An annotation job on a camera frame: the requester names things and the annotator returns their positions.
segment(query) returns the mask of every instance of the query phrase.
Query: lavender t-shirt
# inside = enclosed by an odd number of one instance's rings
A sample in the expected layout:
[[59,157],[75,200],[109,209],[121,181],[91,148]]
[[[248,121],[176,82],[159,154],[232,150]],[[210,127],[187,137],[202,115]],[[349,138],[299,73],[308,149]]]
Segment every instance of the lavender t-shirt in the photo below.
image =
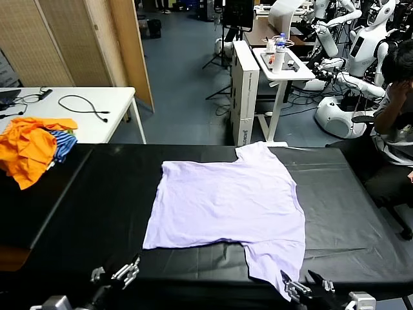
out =
[[296,183],[263,142],[236,154],[233,163],[163,162],[143,248],[240,242],[249,275],[290,300],[280,269],[298,280],[305,252]]

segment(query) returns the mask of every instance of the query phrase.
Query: cardboard box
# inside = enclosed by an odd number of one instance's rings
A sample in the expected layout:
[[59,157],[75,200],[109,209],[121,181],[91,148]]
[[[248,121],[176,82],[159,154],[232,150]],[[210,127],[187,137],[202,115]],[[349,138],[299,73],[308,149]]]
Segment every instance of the cardboard box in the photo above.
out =
[[256,108],[259,66],[245,41],[234,42],[230,89],[230,121],[234,143],[251,141]]
[[245,41],[234,42],[232,56],[231,109],[241,119],[253,118],[258,89],[259,66]]
[[242,147],[250,144],[254,118],[239,118],[231,113],[230,119],[235,146]]

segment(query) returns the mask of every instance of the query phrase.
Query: black bag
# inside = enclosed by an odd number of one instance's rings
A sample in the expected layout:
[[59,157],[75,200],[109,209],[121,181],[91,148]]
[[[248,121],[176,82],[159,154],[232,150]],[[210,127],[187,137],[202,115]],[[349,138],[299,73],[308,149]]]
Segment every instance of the black bag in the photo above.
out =
[[151,39],[157,39],[161,37],[162,23],[158,19],[148,20],[149,36]]

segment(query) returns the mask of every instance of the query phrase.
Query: black hair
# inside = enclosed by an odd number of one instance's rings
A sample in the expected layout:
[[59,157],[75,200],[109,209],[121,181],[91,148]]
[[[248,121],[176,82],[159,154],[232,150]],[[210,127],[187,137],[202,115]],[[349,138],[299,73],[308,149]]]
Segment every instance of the black hair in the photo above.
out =
[[383,60],[381,73],[385,83],[413,80],[413,39],[398,44]]

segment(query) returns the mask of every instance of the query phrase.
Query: white desk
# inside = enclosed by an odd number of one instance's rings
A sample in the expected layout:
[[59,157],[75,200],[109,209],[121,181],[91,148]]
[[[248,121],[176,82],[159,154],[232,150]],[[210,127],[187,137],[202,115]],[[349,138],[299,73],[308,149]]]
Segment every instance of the white desk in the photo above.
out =
[[[39,94],[39,87],[33,88],[0,88],[0,91],[21,89],[19,97],[29,94]],[[75,135],[79,143],[108,143],[122,117],[130,109],[137,129],[141,133],[143,143],[146,144],[141,118],[135,101],[135,89],[133,87],[50,87],[53,92],[45,99],[27,106],[27,111],[22,116],[10,116],[0,119],[0,133],[13,118],[71,118],[78,126]],[[97,111],[109,111],[109,114],[99,114],[107,118],[104,123],[94,113],[75,113],[57,104],[59,98],[65,95],[78,95],[93,103]],[[62,104],[72,110],[91,111],[92,107],[81,98],[65,98]],[[0,111],[0,114],[13,114],[24,110],[24,106],[17,105]]]
[[276,95],[276,100],[274,102],[274,108],[272,109],[271,121],[270,126],[267,125],[265,121],[265,116],[263,114],[257,115],[259,124],[261,125],[261,129],[263,130],[263,134],[265,137],[265,141],[273,142],[274,135],[276,133],[276,128],[278,124],[279,115],[281,113],[281,106],[283,104],[283,98],[285,89],[287,87],[288,81],[306,81],[309,79],[316,78],[315,75],[308,69],[304,63],[299,60],[299,58],[291,52],[290,49],[287,48],[287,53],[290,57],[296,62],[294,65],[296,68],[298,67],[298,71],[295,72],[294,70],[282,70],[278,74],[274,74],[265,65],[263,58],[261,57],[261,53],[265,52],[266,48],[253,48],[252,52],[261,67],[262,71],[264,72],[265,76],[269,81],[277,81],[278,83],[278,91]]

